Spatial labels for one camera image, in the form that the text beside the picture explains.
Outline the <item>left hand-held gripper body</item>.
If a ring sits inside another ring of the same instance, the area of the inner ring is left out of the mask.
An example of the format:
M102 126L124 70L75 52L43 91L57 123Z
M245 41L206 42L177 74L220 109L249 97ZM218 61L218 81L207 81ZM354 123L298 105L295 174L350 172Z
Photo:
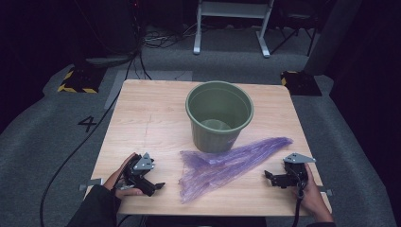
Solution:
M138 188L140 190L156 190L157 185L145 178L153 168L154 160L148 153L144 155L135 154L122 170L122 175L117 181L117 187L121 190Z

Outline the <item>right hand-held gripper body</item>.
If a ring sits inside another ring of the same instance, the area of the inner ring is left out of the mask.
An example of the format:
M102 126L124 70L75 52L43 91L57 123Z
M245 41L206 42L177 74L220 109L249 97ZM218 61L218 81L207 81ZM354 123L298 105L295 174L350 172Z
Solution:
M279 175L276 181L286 181L288 186L304 186L308 181L307 172L305 170L306 163L315 163L316 159L313 157L304 156L300 153L292 153L284 161L284 175Z

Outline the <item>purple plastic bag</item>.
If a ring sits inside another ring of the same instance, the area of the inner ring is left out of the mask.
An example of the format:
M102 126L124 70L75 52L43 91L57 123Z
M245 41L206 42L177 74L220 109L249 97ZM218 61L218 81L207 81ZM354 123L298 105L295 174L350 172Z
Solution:
M181 203L189 203L221 188L292 143L293 140L287 137L273 137L220 153L182 150L183 175L179 179Z

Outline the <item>green plastic bin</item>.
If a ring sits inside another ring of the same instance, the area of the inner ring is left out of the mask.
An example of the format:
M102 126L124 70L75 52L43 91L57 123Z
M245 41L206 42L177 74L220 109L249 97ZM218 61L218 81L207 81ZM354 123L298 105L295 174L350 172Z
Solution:
M194 87L185 101L193 143L203 152L232 148L253 119L253 102L240 87L225 81L208 81Z

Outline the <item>person's left hand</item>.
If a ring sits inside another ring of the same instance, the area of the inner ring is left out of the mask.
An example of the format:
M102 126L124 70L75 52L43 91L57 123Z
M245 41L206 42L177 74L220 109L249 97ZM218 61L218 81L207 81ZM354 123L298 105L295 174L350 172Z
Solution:
M129 188L129 189L116 189L115 185L118 183L118 181L121 178L122 172L124 171L127 163L132 159L133 156L135 156L136 153L134 152L133 154L131 154L120 166L120 168L118 168L108 179L107 181L103 184L103 186L110 190L110 191L114 191L114 194L117 198L119 198L120 200L123 200L126 196L141 196L143 194L143 192L138 189L138 188Z

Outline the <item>person's right hand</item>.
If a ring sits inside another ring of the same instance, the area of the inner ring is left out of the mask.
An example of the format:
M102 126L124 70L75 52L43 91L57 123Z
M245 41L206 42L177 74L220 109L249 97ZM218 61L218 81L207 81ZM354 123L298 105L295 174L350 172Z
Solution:
M308 181L303 189L304 198L301 205L314 218L315 222L334 221L332 214L324 203L322 194L315 183L313 174L308 164L305 164Z

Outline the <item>dark equipment rack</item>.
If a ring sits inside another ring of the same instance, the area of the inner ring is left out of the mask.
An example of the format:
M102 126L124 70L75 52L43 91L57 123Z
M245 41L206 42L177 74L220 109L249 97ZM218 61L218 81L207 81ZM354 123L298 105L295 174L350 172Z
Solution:
M129 54L139 44L141 14L139 0L103 0L103 36L114 53Z

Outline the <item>grey padded pillar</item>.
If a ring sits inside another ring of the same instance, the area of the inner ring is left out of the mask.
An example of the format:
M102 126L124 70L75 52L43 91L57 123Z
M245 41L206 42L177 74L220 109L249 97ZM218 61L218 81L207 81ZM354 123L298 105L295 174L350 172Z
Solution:
M340 48L347 30L354 21L362 0L337 0L319 40L305 64L304 71L311 76L323 75Z

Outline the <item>black tripod stand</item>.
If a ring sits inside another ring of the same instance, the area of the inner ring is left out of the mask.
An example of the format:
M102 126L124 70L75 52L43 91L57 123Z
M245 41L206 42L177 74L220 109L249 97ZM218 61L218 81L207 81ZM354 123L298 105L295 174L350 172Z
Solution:
M272 53L303 29L310 39L306 53L309 56L317 33L318 21L318 11L307 0L277 0L273 27L280 30L284 40L273 48Z

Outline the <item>yellow-black striped base plate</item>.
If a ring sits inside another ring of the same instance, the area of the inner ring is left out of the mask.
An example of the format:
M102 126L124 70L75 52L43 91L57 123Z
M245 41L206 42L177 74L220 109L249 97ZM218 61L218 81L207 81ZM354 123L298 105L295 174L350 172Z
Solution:
M58 91L97 94L106 71L106 68L80 69L72 67L65 75Z
M321 96L322 92L313 76L304 71L284 71L280 75L282 85L292 96Z

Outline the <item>white metal desk frame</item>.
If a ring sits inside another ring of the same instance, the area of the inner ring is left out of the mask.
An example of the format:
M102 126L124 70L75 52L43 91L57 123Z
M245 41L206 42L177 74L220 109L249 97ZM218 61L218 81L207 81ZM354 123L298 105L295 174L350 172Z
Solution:
M201 52L201 20L203 17L232 17L246 19L262 19L263 23L255 32L257 41L264 58L270 57L270 51L265 41L265 32L270 19L275 0L267 0L263 4L246 4L233 2L211 2L199 0L197 8L197 28L194 40L193 53L199 55Z

